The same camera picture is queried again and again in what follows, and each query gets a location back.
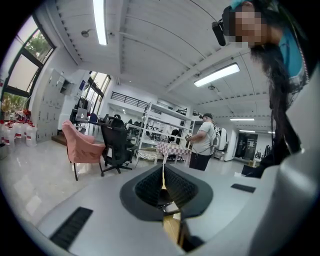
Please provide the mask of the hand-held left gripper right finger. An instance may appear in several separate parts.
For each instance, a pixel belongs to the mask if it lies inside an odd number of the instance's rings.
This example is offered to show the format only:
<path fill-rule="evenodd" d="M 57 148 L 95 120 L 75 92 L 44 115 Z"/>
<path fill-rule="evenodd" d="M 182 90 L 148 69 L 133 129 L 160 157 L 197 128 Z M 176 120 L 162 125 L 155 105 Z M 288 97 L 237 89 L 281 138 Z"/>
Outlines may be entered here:
<path fill-rule="evenodd" d="M 184 251 L 190 252 L 204 241 L 191 234 L 187 219 L 205 212 L 213 199 L 213 190 L 203 180 L 171 165 L 164 166 L 164 185 L 181 213 L 177 243 Z"/>

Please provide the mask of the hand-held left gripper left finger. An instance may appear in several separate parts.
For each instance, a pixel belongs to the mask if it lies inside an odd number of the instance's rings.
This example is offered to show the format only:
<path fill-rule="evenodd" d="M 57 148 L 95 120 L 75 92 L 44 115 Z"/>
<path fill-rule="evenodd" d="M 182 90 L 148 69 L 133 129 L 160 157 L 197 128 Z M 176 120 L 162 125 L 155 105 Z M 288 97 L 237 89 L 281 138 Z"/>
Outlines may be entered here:
<path fill-rule="evenodd" d="M 158 208 L 163 186 L 163 166 L 155 165 L 126 182 L 119 197 L 123 207 L 141 221 L 161 222 L 164 217 Z"/>

